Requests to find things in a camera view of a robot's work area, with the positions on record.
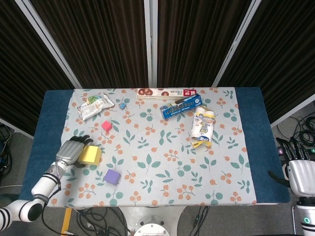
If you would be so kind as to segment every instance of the orange berry pattern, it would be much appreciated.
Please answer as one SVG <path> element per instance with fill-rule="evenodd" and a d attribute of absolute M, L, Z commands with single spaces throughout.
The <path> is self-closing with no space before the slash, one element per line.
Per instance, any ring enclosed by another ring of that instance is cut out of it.
<path fill-rule="evenodd" d="M 234 88 L 191 88 L 216 114 L 212 145 L 193 148 L 193 110 L 163 120 L 160 107 L 172 100 L 137 99 L 137 89 L 75 89 L 65 114 L 62 144 L 90 135 L 100 163 L 69 166 L 55 207 L 159 207 L 256 203 L 248 153 Z M 115 106 L 82 121 L 77 108 L 88 97 L 106 93 Z M 120 109 L 120 103 L 126 103 Z M 106 132 L 102 124 L 112 128 Z M 106 182 L 108 169 L 121 174 Z"/>

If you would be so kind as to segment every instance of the purple cube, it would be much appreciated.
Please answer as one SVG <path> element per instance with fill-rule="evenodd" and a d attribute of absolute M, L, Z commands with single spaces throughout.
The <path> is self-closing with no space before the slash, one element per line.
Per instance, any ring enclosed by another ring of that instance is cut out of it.
<path fill-rule="evenodd" d="M 104 177 L 104 180 L 113 185 L 117 185 L 120 176 L 121 175 L 118 172 L 109 169 Z"/>

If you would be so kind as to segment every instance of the yellow cube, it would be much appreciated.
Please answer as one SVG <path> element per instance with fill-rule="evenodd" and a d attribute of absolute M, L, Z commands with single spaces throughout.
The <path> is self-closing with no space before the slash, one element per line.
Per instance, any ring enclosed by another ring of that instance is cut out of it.
<path fill-rule="evenodd" d="M 85 146 L 78 161 L 82 164 L 98 165 L 102 151 L 96 146 Z"/>

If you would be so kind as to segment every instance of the dark curtain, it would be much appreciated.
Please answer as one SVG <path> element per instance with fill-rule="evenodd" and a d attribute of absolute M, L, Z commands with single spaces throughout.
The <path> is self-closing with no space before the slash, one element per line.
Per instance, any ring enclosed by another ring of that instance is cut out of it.
<path fill-rule="evenodd" d="M 0 22 L 0 118 L 33 135 L 45 91 L 73 86 L 15 1 Z"/>
<path fill-rule="evenodd" d="M 315 1 L 262 1 L 219 86 L 260 87 L 270 122 L 313 95 Z"/>
<path fill-rule="evenodd" d="M 158 87 L 209 87 L 250 0 L 159 0 Z"/>
<path fill-rule="evenodd" d="M 148 86 L 143 0 L 31 0 L 85 88 Z"/>

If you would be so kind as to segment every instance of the green light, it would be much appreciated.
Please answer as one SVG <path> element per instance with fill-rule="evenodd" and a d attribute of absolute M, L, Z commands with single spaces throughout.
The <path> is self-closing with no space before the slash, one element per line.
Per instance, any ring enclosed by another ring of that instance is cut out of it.
<path fill-rule="evenodd" d="M 310 221 L 309 218 L 305 217 L 305 218 L 304 218 L 304 222 L 307 223 L 307 224 L 309 224 L 311 221 Z"/>

